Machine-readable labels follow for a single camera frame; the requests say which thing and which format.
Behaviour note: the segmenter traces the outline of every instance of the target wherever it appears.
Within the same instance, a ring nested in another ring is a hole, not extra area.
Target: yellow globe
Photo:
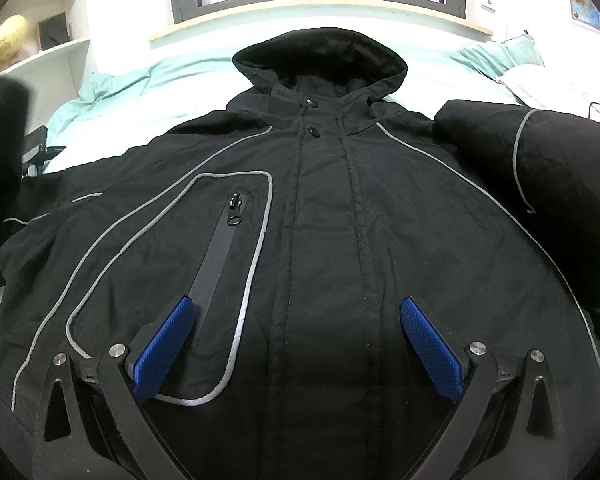
[[[16,14],[4,20],[0,26],[0,65],[10,62],[18,55],[28,30],[29,23],[24,16]]]

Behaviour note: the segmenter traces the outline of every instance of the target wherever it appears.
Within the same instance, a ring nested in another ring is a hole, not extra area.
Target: wooden windowsill
[[[231,9],[210,12],[208,14],[204,14],[203,16],[187,20],[186,22],[171,25],[171,27],[167,27],[164,30],[157,32],[156,34],[152,34],[151,36],[149,36],[148,41],[152,42],[156,40],[161,40],[162,38],[166,38],[167,36],[170,36],[171,34],[174,34],[176,32],[190,29],[198,25],[202,25],[203,23],[209,23],[216,20],[221,20],[223,18],[237,16],[239,14],[247,14],[249,12],[270,9],[315,6],[360,6],[367,8],[375,7],[379,10],[398,11],[404,14],[411,14],[416,15],[418,17],[430,18],[432,20],[432,24],[435,22],[439,23],[440,25],[448,23],[455,27],[466,28],[468,31],[471,31],[474,34],[478,32],[480,34],[484,34],[485,36],[493,36],[492,30],[477,25],[477,23],[470,22],[469,20],[464,20],[451,14],[445,14],[444,12],[440,12],[438,10],[426,9],[425,7],[401,4],[398,2],[388,2],[386,0],[271,0],[269,2],[259,2],[257,4],[248,4],[239,7],[232,7]]]

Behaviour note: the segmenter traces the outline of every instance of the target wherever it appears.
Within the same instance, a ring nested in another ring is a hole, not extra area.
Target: wall switch
[[[496,11],[496,0],[480,0],[483,9]]]

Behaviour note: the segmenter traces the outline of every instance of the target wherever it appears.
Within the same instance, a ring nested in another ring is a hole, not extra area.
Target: silver screw
[[[539,350],[532,350],[531,351],[531,358],[536,363],[541,363],[542,361],[544,361],[544,354],[541,351],[539,351]]]
[[[65,361],[66,361],[66,354],[63,354],[62,352],[60,352],[57,356],[54,357],[54,364],[56,366],[63,365]]]
[[[123,353],[125,353],[126,348],[123,344],[117,343],[109,348],[109,355],[111,357],[120,357]]]
[[[475,341],[469,345],[469,350],[472,354],[476,355],[484,355],[487,353],[487,347],[484,343],[480,343],[479,341]]]

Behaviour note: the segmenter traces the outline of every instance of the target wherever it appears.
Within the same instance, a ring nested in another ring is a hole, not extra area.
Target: hood
[[[233,62],[262,93],[282,86],[328,98],[366,89],[379,100],[397,91],[407,75],[407,64],[393,50],[336,27],[282,34],[248,46]]]

